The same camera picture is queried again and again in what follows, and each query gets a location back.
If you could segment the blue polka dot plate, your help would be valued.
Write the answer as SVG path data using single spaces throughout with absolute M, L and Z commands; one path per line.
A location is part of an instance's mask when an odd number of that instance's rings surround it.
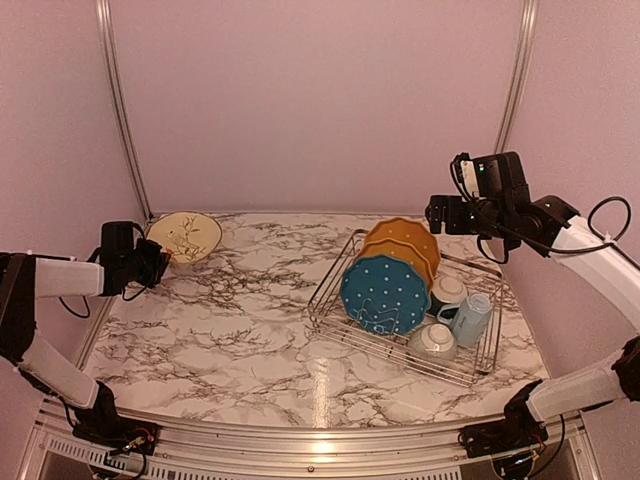
M 340 298 L 351 319 L 380 336 L 411 332 L 431 306 L 422 276 L 409 263 L 387 255 L 355 261 L 342 276 Z

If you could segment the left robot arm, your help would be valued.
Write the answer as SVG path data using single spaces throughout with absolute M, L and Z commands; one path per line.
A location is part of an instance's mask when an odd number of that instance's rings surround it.
M 76 435 L 116 445 L 150 428 L 121 416 L 112 390 L 87 376 L 38 331 L 35 304 L 41 298 L 115 297 L 130 283 L 158 285 L 171 254 L 132 221 L 101 227 L 101 243 L 84 262 L 71 257 L 1 255 L 1 356 L 34 388 L 73 411 Z

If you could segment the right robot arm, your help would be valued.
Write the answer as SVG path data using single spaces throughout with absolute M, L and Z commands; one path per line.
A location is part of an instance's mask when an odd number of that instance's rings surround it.
M 504 252 L 527 245 L 585 280 L 627 319 L 639 326 L 639 264 L 616 238 L 597 232 L 592 217 L 558 196 L 530 196 L 519 155 L 505 152 L 449 164 L 455 195 L 433 195 L 425 209 L 432 234 L 499 239 Z M 523 387 L 504 407 L 504 417 L 464 427 L 468 447 L 483 441 L 515 448 L 543 436 L 546 422 L 577 410 L 639 399 L 639 339 L 580 370 Z

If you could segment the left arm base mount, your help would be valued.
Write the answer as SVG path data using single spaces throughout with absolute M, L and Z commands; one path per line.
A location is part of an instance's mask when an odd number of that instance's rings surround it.
M 109 447 L 112 451 L 133 451 L 151 456 L 156 448 L 160 426 L 153 422 L 123 418 L 115 434 L 102 434 L 96 430 L 76 424 L 72 430 L 75 437 Z

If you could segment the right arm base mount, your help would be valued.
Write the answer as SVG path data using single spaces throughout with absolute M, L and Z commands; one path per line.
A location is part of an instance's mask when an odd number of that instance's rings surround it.
M 469 458 L 477 458 L 542 445 L 548 438 L 546 428 L 535 421 L 504 418 L 461 428 L 458 443 Z

